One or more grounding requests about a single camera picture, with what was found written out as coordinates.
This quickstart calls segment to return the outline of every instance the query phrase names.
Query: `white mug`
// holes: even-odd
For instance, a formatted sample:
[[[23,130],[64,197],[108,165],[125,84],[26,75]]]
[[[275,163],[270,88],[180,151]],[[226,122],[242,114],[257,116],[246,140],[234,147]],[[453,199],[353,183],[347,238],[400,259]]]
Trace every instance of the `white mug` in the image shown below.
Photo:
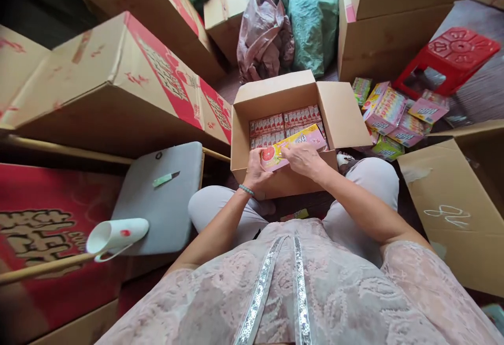
[[[98,224],[89,234],[86,251],[96,254],[94,262],[105,262],[132,246],[145,236],[149,230],[149,222],[143,218],[119,219]],[[102,259],[108,250],[119,248],[116,253]]]

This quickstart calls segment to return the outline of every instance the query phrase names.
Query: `green product box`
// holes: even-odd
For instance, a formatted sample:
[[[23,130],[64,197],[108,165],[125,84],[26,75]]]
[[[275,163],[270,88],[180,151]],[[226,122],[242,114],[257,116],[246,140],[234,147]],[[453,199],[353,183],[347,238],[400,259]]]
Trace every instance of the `green product box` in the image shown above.
[[[366,99],[368,99],[369,91],[371,90],[371,80],[356,77],[352,89],[357,103],[359,106],[362,106],[366,102]]]
[[[404,154],[404,146],[386,136],[380,135],[378,142],[371,149],[371,152],[381,159],[394,161]]]

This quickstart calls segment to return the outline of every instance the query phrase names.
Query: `knee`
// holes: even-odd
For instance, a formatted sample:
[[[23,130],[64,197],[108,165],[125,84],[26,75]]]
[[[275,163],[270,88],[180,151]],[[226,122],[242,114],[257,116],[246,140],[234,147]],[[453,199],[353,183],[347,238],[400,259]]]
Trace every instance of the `knee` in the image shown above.
[[[201,212],[201,207],[206,207],[210,202],[214,202],[218,197],[222,196],[222,190],[227,190],[226,187],[223,186],[207,186],[196,193],[193,194],[191,199],[189,200],[188,212],[189,217],[194,217],[196,212]]]
[[[380,179],[398,180],[394,167],[387,161],[379,158],[365,158],[359,165],[365,169],[367,175],[372,175]]]

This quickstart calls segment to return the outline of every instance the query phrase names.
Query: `floor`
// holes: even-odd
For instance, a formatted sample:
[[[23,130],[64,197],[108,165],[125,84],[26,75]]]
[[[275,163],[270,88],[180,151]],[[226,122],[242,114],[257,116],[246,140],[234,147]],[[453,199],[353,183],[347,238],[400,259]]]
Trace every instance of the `floor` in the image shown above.
[[[504,13],[497,9],[470,0],[456,2],[435,36],[454,26],[470,28],[504,45]],[[338,80],[335,62],[320,80]],[[224,99],[233,103],[239,87],[239,73],[238,70],[235,70],[217,87],[217,90]],[[448,129],[450,126],[460,127],[488,119],[504,118],[503,87],[504,47],[459,90],[451,102],[451,110],[447,115],[449,121],[437,124],[434,130],[439,131]],[[394,166],[399,171],[397,162],[394,163]],[[236,180],[232,175],[225,179],[224,184],[231,188],[237,187]],[[404,180],[401,179],[400,184],[399,213],[414,228],[425,235]],[[276,215],[267,219],[277,221],[281,216],[302,208],[307,208],[312,216],[324,217],[332,201],[333,198],[326,192],[278,198],[275,200]]]

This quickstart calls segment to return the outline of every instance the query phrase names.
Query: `bag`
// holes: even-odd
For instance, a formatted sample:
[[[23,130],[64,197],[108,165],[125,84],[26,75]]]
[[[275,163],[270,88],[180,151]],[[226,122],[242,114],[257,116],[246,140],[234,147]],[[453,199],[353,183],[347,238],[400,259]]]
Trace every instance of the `bag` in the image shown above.
[[[282,0],[250,0],[241,20],[236,56],[242,83],[287,72],[294,38]]]
[[[293,70],[311,69],[321,77],[334,58],[338,0],[281,0],[292,22],[296,55]]]

